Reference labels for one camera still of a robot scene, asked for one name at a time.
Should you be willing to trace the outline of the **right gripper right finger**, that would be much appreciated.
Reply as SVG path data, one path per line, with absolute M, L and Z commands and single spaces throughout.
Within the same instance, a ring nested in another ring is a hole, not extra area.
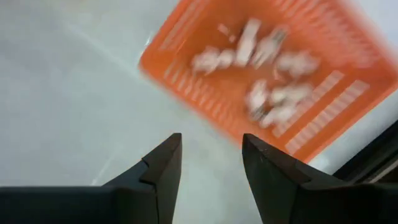
M 244 134 L 243 164 L 263 224 L 290 224 L 300 189 L 326 189 L 340 180 Z

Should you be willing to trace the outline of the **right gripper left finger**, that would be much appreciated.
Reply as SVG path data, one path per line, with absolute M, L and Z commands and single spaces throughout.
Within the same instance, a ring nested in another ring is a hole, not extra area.
M 116 224 L 172 224 L 182 173 L 182 135 L 173 133 L 136 165 L 104 184 L 111 187 Z

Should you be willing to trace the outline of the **small pieces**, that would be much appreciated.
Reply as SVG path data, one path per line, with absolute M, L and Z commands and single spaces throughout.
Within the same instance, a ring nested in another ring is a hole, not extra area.
M 264 115 L 268 96 L 267 81 L 256 80 L 245 96 L 246 109 L 251 121 L 256 121 Z

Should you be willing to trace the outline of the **orange plastic basket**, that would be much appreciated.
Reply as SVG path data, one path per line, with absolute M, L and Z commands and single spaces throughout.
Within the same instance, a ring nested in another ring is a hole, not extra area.
M 303 79 L 312 94 L 288 121 L 269 128 L 249 119 L 244 97 L 260 78 L 277 85 L 271 66 L 229 67 L 208 76 L 191 67 L 206 47 L 235 47 L 250 18 L 262 22 L 259 38 L 285 25 L 283 50 L 320 59 L 317 71 Z M 398 65 L 348 0 L 180 0 L 140 66 L 235 141 L 251 133 L 304 162 L 398 89 Z

